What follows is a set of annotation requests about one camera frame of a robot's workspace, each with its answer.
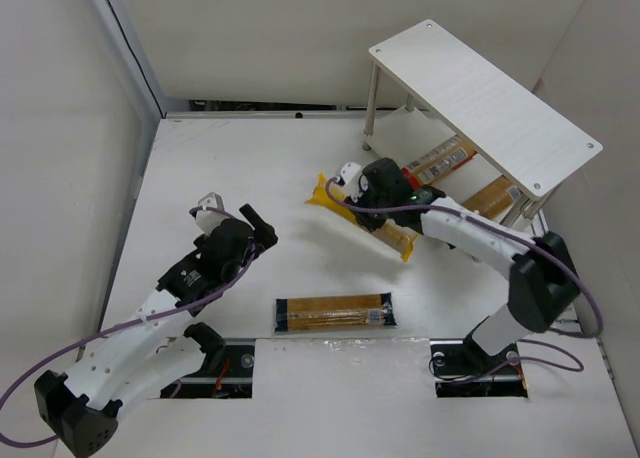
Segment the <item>blue spaghetti bag front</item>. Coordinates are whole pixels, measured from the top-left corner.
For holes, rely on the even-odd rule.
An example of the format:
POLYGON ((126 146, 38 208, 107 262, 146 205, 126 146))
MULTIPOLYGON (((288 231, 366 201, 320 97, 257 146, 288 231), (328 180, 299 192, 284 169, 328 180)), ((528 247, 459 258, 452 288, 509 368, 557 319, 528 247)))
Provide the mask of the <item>blue spaghetti bag front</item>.
POLYGON ((396 327, 390 293, 277 299, 275 333, 396 327))

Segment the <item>white two-tier shelf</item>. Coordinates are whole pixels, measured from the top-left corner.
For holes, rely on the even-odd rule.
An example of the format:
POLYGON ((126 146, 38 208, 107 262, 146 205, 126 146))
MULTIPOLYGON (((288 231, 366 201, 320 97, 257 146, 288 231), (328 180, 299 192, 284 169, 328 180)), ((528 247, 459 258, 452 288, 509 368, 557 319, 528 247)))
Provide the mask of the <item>white two-tier shelf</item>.
POLYGON ((521 192, 501 223, 534 218, 602 145, 433 20, 369 50, 364 141, 405 165, 453 135, 476 150, 477 168, 521 192))

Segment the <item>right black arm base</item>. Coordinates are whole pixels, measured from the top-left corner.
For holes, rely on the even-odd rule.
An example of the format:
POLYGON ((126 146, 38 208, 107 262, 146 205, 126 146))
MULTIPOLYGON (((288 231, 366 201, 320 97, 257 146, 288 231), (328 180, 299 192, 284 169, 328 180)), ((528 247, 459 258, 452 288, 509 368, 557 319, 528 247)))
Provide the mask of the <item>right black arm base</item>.
POLYGON ((466 338, 431 339, 428 368, 438 398, 527 398, 519 350, 510 343, 486 355, 466 338))

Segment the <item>dark blue spaghetti bag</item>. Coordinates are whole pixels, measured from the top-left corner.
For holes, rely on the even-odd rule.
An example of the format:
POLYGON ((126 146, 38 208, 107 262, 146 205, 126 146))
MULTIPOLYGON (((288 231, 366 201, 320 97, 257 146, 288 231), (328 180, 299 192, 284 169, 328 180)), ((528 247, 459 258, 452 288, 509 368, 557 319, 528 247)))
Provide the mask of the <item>dark blue spaghetti bag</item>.
POLYGON ((519 198, 521 191, 507 177, 499 176, 463 202, 467 210, 496 221, 519 198))

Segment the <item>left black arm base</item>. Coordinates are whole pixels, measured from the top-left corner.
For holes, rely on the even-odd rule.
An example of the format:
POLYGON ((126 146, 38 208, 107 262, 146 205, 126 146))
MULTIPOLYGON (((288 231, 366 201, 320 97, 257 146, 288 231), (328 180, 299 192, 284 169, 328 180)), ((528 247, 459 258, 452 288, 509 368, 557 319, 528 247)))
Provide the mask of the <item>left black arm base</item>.
POLYGON ((204 323, 190 325, 186 336, 203 355, 199 368, 160 393, 162 399, 250 399, 253 393, 255 340, 226 340, 204 323))

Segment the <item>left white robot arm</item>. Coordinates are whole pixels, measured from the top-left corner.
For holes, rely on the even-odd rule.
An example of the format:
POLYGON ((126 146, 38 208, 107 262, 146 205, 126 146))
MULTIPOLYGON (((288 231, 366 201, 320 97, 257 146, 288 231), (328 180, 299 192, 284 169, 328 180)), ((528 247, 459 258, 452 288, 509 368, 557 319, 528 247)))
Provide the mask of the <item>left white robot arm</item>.
POLYGON ((135 404, 224 360, 225 339, 196 317, 278 237, 248 204, 239 218, 221 205, 190 213, 201 235, 158 279, 133 326, 115 328, 66 371, 46 371, 34 383, 41 418, 75 457, 101 450, 135 404))

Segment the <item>yellow spaghetti bag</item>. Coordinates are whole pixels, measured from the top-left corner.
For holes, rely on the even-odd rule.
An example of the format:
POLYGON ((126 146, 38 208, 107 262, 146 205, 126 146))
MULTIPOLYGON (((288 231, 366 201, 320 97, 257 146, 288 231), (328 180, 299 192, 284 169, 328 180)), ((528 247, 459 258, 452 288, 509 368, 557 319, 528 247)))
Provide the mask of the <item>yellow spaghetti bag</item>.
POLYGON ((368 233, 379 242, 397 252, 403 262, 407 262, 410 259, 414 251, 414 242, 418 238, 417 233, 402 228, 390 220, 385 222, 381 228, 375 231, 369 231, 357 222, 356 216, 352 211, 331 199, 326 191, 326 184, 327 178, 322 173, 319 173, 316 186, 312 191, 311 197, 306 201, 306 204, 323 207, 340 216, 353 226, 368 233))

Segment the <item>red spaghetti bag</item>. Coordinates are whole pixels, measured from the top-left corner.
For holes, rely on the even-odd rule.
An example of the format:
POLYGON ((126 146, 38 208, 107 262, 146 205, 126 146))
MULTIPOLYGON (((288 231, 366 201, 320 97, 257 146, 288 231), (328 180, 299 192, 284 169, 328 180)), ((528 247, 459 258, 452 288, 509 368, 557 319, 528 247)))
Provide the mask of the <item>red spaghetti bag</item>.
POLYGON ((477 154, 471 144, 454 135, 425 155, 401 168, 411 186, 417 189, 436 181, 469 162, 477 154))

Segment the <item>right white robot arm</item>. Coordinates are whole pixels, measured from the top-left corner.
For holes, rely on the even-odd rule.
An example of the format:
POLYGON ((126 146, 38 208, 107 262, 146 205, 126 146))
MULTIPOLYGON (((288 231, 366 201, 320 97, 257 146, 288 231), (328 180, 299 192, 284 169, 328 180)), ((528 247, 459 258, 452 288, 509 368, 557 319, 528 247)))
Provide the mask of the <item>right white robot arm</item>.
POLYGON ((378 159, 340 171, 346 204, 370 231, 387 221, 447 243, 489 265, 508 282, 508 298, 463 340, 463 353, 479 370, 495 366, 504 350, 544 333, 579 296, 564 240, 534 237, 469 211, 430 185, 412 187, 396 162, 378 159))

